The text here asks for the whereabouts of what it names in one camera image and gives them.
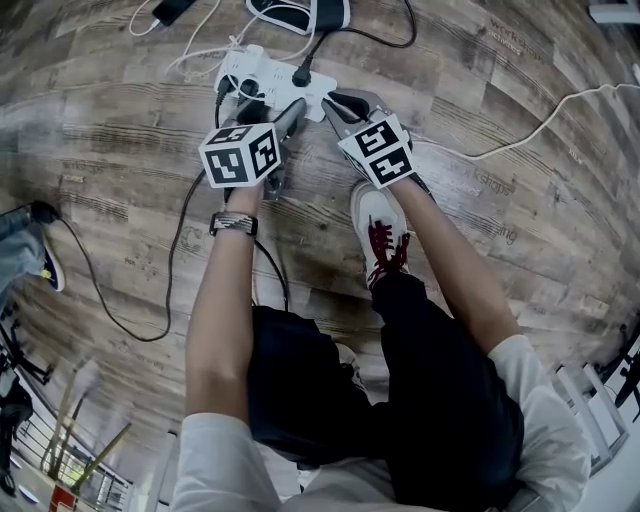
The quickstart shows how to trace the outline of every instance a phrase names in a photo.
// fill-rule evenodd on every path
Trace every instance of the white sneaker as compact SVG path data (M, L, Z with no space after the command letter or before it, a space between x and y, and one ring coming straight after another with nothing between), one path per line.
M56 254L51 248L49 239L47 238L44 229L42 230L42 242L44 245L44 269L40 273L40 276L49 281L49 284L57 292L64 290L66 280L64 278L64 271L62 265L56 257Z
M358 234L369 290L389 272L409 273L409 233L402 207L386 189L362 182L351 193L351 220Z

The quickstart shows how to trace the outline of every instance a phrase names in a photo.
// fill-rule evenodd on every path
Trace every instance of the white power strip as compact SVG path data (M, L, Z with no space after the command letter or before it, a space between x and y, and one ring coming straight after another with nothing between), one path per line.
M238 84L246 79L258 82L259 94L264 93L264 102L267 106L280 112L286 109L293 101L304 98L307 101L307 113L305 117L311 121L320 122L324 119L324 110L321 102L327 93L338 86L334 78L311 72L311 83L307 87L296 87L291 81L297 66L272 60L264 51L264 48L249 45L245 52L229 52L224 59L218 77L216 78L216 91L222 77L232 75ZM230 96L237 98L237 89Z

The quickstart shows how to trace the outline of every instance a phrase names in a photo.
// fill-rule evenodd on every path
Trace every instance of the shoe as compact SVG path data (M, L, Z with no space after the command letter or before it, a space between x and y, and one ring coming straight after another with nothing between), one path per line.
M42 234L42 241L44 243L44 270L40 275L49 281L49 284L55 291L61 292L64 290L64 285L66 284L62 265L60 265L60 261L56 258L51 244L44 233Z
M358 364L358 357L356 356L356 353L342 343L336 343L336 347L338 347L340 366L350 367L352 370L351 381L358 389L367 394L367 388L365 387L364 382L362 382L362 377L360 377L360 365Z
M364 252L369 290L390 272L409 273L407 220L391 192L369 182L357 185L351 193L351 220Z

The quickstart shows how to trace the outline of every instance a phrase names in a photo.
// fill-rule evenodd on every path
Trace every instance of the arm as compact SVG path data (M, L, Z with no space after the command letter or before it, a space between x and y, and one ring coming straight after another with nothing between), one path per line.
M262 192L262 185L236 189L227 211L255 217ZM187 334L187 417L172 512L280 506L248 426L253 244L241 231L220 230L198 291Z
M589 478L589 444L531 344L517 335L499 283L415 182L399 180L389 188L413 224L451 311L494 362L507 394L522 410L525 431L516 476L543 500L531 510L573 509Z
M262 187L236 189L226 210L255 217ZM215 412L248 423L252 264L252 237L234 229L218 232L187 334L187 415Z
M485 354L520 328L496 278L467 239L411 179L389 186L431 264L454 316Z

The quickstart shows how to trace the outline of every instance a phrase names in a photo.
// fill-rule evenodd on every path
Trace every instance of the power cord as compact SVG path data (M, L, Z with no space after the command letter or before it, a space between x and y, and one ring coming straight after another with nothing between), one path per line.
M144 0L144 2L142 2L142 4L140 4L140 7L138 7L136 9L136 12L133 13L133 16L131 16L131 19L129 20L129 33L132 36L136 36L136 37L140 37L140 36L146 36L149 32L151 32L154 28L156 28L158 25L160 25L160 20L156 19L151 26L145 30L144 32L134 32L133 31L133 20L136 19L136 16L138 15L138 13L144 9L145 5L147 5L150 2L150 0Z
M232 85L230 80L227 79L226 81L223 81L223 82L224 83L221 82L221 84L222 84L221 92L218 94L218 97L216 98L216 108L215 108L215 127L216 128L220 127L220 122L219 122L220 106L222 105L222 102L224 101L224 98L226 97L228 92L233 90L233 85ZM171 330L171 323L172 323L172 317L171 317L171 291L173 289L173 260L174 260L174 256L175 256L175 252L176 252L176 247L178 246L178 240L180 238L180 233L182 232L182 226L184 225L184 219L185 219L185 217L187 215L187 209L189 207L189 201L191 201L191 198L192 198L196 188L198 188L198 185L200 185L200 183L202 182L202 179L204 178L204 175L205 175L205 170L202 169L202 171L200 171L200 173L198 174L196 179L191 184L191 187L189 188L189 191L187 192L187 195L184 198L184 203L182 204L182 209L180 210L180 218L178 220L178 227L176 228L176 234L173 237L173 241L171 242L171 248L169 249L169 259L168 259L168 263L167 263L167 268L168 268L167 274L168 274L168 279L169 279L169 282L167 284L167 292L166 292L166 295L165 295L165 314L166 314L166 317L167 317L167 325L163 329L162 333L159 334L158 336L152 336L152 337L139 336L139 335L135 334L134 332L132 332L130 329L128 329L126 326L124 326L117 318L115 318L113 316L111 311L109 311L109 307L107 306L107 303L106 303L106 301L104 299L104 296L102 295L102 290L100 289L100 285L98 284L98 279L96 277L96 273L95 273L95 270L93 268L93 263L91 262L91 258L89 256L89 253L87 252L87 250L82 245L82 242L80 241L80 238L76 234L75 230L71 227L71 224L69 224L69 222L66 219L63 219L59 215L57 215L57 217L56 217L58 220L60 220L66 226L66 228L69 230L69 232L73 236L74 240L76 241L76 244L78 244L78 247L80 248L80 251L82 252L82 255L84 256L84 259L87 262L87 267L89 268L89 274L91 275L91 281L93 283L94 288L96 289L96 293L98 294L98 298L100 299L100 303L102 304L102 308L104 309L105 313L107 314L109 319L114 324L116 324L118 327L120 327L120 329L122 329L124 332L126 332L129 336L131 336L132 338L134 338L134 339L136 339L138 341L142 341L144 343L150 343L150 342L153 342L153 341L158 341L158 340L161 340L162 338L164 338L165 336L167 336L167 334L169 334L169 331ZM284 279L284 277L282 275L282 272L280 271L280 269L278 268L278 265L276 264L275 260L273 259L273 257L269 253L269 251L264 247L264 245L262 245L260 242L258 242L258 240L255 241L255 244L256 244L256 247L267 257L267 260L269 261L269 263L273 267L276 275L278 276L278 280L280 281L280 285L282 286L282 297L283 297L283 301L284 301L284 309L285 309L285 311L288 312L289 311L289 290L288 290L286 281L285 281L285 279Z
M175 68L176 71L178 73L180 73L182 76L184 76L187 80L190 80L191 78L200 78L203 76L208 75L209 73L211 73L212 71L215 71L216 69L218 69L218 67L220 67L221 65L223 65L223 63L225 62L224 59L221 60L220 62L214 64L212 67L205 69L204 71L182 71L180 69L180 64L182 64L183 62L185 62L188 59L191 59L193 57L198 57L201 55L209 55L212 53L219 53L219 52L232 52L232 51L243 51L244 48L241 46L242 41L247 33L247 30L249 30L249 28L251 27L251 25L253 25L256 20L258 19L262 19L262 15L272 9L293 9L296 11L302 11L305 14L307 14L308 16L311 16L311 14L309 13L309 10L307 8L304 8L302 6L298 6L298 5L272 5L269 6L265 9L263 9L260 13L256 14L250 21L249 23L247 23L244 28L236 35L232 35L229 36L230 39L230 43L227 44L226 46L222 46L219 48L208 48L206 50L200 50L200 51L196 51L196 52L191 52L189 53L189 49L191 47L191 44L193 43L193 40L195 39L196 34L198 33L198 31L200 30L200 28L204 25L204 23L209 19L209 17L213 14L213 12L215 11L215 9L218 8L220 2L217 2L216 5L213 7L213 9L211 10L211 12L209 12L209 14L207 15L207 17L200 23L200 25L198 26L198 28L196 28L196 30L194 31L194 33L191 36L191 39L189 40L189 43L187 44L187 47L184 49L184 52L182 53L181 57L178 57L177 59L175 59L173 62L171 62L171 64L169 64L167 66L167 68L165 69L165 74L169 73L169 71L172 68ZM290 55L287 55L286 57L282 57L280 59L276 59L279 61L286 61L286 60L291 60L294 59L296 57L298 57L299 55L302 55L304 52L307 51L307 49L309 48L309 46L311 46L311 43L313 42L313 37L315 35L315 29L312 30L311 34L309 35L309 39L307 41L307 43L297 52L294 52ZM238 88L239 84L232 82L233 85ZM249 95L243 94L243 92L241 90L238 91L239 94L245 96L248 99L261 99L261 98L254 98L251 97Z
M118 327L120 327L120 329L122 329L124 332L126 332L129 336L131 336L132 338L135 338L138 341L142 341L142 342L145 342L145 343L149 343L149 342L152 342L152 341L158 341L158 340L161 340L162 338L164 338L167 334L169 334L169 331L171 330L171 289L173 287L173 257L174 257L175 252L176 252L176 247L178 246L178 239L180 238L180 232L182 231L182 225L184 224L184 218L185 218L185 216L187 214L187 207L189 206L189 201L191 200L191 196L193 196L193 193L195 192L196 188L198 187L198 185L202 181L202 178L204 178L204 175L205 175L205 171L203 169L202 171L200 171L200 174L198 174L198 177L195 179L195 181L191 185L191 188L189 189L189 192L187 192L187 195L184 198L184 203L182 204L182 210L180 211L180 220L178 220L178 227L176 228L176 234L173 237L173 242L171 243L171 249L169 249L169 262L168 262L169 283L167 284L167 293L165 295L165 311L166 311L166 316L167 316L167 326L162 331L162 334L159 334L158 336L152 336L150 338L145 338L143 336L138 336L137 334L131 332L127 327L122 325L111 314L111 311L109 311L109 308L107 307L107 303L104 300L104 296L102 295L102 291L100 290L100 285L98 284L98 280L96 278L96 273L95 273L95 270L93 269L93 264L91 263L91 258L89 257L89 254L87 253L86 249L82 245L82 242L80 242L80 239L78 238L78 235L73 230L71 225L65 219L63 219L62 217L58 217L58 219L65 226L67 226L67 229L73 235L73 238L75 239L76 243L78 244L78 247L80 247L80 251L82 252L82 255L84 256L84 259L87 261L87 266L89 267L89 273L91 274L91 281L93 282L93 286L96 289L96 292L98 293L98 297L100 298L100 303L102 304L102 308L104 309L105 313L107 314L107 316L111 319L111 321L114 324L116 324Z
M531 141L532 139L534 139L542 130L544 130L547 126L549 126L549 124L551 123L551 121L553 121L553 119L558 115L558 113L560 112L560 110L562 109L562 107L564 106L564 104L569 101L570 99L573 98L580 98L581 96L585 96L587 94L592 94L592 93L596 93L596 92L602 92L605 89L610 89L612 91L617 91L620 88L629 88L629 89L636 89L636 90L640 90L640 85L635 85L635 84L618 84L618 85L611 85L611 84L603 84L600 87L595 87L593 89L587 89L585 91L581 91L581 92L575 92L573 94L567 94L564 98L562 98L562 100L560 100L560 103L558 103L558 106L553 110L553 112L547 117L547 119L545 119L540 126L538 126L535 130L533 130L533 132L531 132L530 135L528 135L527 137L525 137L524 139L521 139L519 141L516 142L512 142L511 144L506 144L504 146L500 146L498 148L492 149L490 151L487 151L485 153L480 153L477 155L468 155L466 153L462 153L460 151L456 151L455 149L450 149L446 146L443 146L442 144L438 144L437 142L434 142L432 140L429 140L425 137L423 137L422 135L418 135L415 133L412 133L411 135L413 137L415 137L416 141L414 141L415 144L425 144L427 146L431 146L433 148L436 149L441 149L443 151L446 151L447 153L450 153L454 156L457 156L459 158L462 158L464 160L469 160L469 161L477 161L477 160L484 160L485 158L489 158L490 156L494 156L494 155L498 155L500 153L503 153L504 151L508 151L510 149L515 149L518 148L520 146L523 146L525 144L527 144L529 141Z
M418 23L416 20L416 13L413 10L413 6L411 5L410 0L404 0L404 3L407 6L407 11L409 13L409 22L411 23L411 36L404 43L394 43L393 41L386 41L381 37L378 37L374 34L370 34L369 32L365 32L364 30L359 30L357 28L338 28L336 30L331 30L329 32L325 32L322 34L322 37L318 39L315 46L311 49L309 54L305 57L302 64L298 67L296 72L293 74L292 82L296 87L306 87L311 82L311 64L313 63L313 59L320 49L320 47L324 44L330 34L334 34L336 32L351 32L353 34L360 34L361 36L367 37L372 41L383 44L390 48L409 48L409 46L413 45L416 42L418 37Z

